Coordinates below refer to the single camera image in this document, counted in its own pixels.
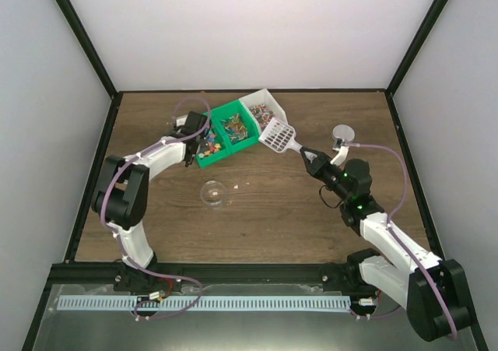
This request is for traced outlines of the green bin candies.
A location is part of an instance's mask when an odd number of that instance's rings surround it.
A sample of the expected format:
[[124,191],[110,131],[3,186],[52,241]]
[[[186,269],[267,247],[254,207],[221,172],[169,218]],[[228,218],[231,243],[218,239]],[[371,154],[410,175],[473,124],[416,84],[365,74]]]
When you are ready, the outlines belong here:
[[212,110],[212,122],[230,155],[258,143],[257,122],[239,100],[215,107]]
[[198,154],[196,155],[195,159],[201,168],[206,168],[229,156],[230,152],[228,150],[227,141],[214,122],[212,122],[210,128],[205,131],[205,135],[202,139],[210,142],[210,156],[199,157]]

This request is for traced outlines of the lilac slotted plastic scoop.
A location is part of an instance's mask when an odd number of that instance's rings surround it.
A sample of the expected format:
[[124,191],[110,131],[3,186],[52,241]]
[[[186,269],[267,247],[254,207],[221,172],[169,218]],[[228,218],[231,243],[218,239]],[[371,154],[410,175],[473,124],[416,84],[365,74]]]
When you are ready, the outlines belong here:
[[272,118],[260,134],[258,141],[276,153],[291,149],[297,153],[302,146],[296,141],[296,130],[278,118]]

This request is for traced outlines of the white bin striped candies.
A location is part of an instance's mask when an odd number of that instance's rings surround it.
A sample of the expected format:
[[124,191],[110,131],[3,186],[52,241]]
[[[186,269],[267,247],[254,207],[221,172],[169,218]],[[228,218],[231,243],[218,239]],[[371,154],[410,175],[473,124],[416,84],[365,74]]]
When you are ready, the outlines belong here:
[[285,123],[288,122],[286,112],[267,89],[245,95],[239,101],[246,107],[250,117],[256,122],[259,134],[265,130],[272,118],[277,118]]

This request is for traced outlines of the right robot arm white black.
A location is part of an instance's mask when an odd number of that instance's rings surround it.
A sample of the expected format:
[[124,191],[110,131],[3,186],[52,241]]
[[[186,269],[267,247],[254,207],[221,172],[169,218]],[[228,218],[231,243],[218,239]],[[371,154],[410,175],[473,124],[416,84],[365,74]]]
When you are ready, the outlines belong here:
[[445,260],[416,243],[403,232],[374,199],[370,165],[351,159],[340,166],[348,152],[343,146],[335,157],[300,147],[308,174],[340,199],[346,226],[377,248],[345,272],[348,286],[356,291],[375,286],[407,314],[410,325],[430,342],[472,326],[472,298],[465,270],[454,259]]

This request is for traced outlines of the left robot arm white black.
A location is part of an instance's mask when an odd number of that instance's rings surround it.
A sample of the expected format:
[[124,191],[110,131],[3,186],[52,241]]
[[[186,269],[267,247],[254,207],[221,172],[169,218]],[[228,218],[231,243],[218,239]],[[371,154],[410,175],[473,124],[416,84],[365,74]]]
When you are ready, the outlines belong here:
[[191,111],[182,125],[151,146],[128,156],[110,155],[100,170],[91,209],[117,241],[122,261],[133,268],[132,283],[143,292],[153,290],[159,273],[156,254],[143,225],[149,182],[166,169],[193,161],[200,141],[210,128],[210,114]]

